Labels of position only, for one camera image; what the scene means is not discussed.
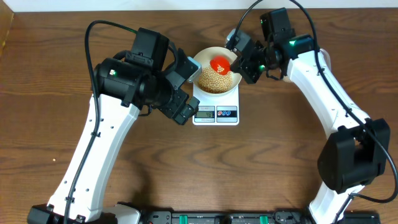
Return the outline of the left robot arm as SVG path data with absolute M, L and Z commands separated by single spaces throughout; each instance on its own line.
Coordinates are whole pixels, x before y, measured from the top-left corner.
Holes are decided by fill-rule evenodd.
M 91 89 L 85 127 L 68 169 L 49 201 L 34 205 L 29 223 L 138 223 L 140 212 L 127 203 L 103 205 L 106 185 L 124 138 L 143 115 L 157 109 L 185 124 L 199 101 L 182 90 L 201 65 L 166 36 L 140 28 L 132 48 L 88 67 Z

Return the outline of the red measuring scoop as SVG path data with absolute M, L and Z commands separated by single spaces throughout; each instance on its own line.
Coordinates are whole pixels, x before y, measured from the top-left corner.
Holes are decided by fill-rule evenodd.
M 224 72 L 223 73 L 218 73 L 218 74 L 226 75 L 228 72 L 230 72 L 230 63 L 223 56 L 216 56 L 216 57 L 214 57 L 213 59 L 210 60 L 210 67 L 215 72 L 217 72 L 217 68 L 218 68 L 219 65 L 224 68 Z

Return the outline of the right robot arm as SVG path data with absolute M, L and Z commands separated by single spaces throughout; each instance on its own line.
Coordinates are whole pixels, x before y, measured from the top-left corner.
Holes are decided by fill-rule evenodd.
M 231 69 L 248 84 L 280 70 L 280 78 L 304 94 L 327 138 L 317 161 L 322 184 L 308 206 L 308 220 L 343 222 L 349 203 L 392 163 L 389 125 L 371 119 L 353 102 L 333 76 L 315 34 L 297 35 L 286 9 L 265 13 L 260 22 L 264 42 L 252 40 L 240 28 L 227 36 L 227 49 L 238 56 Z

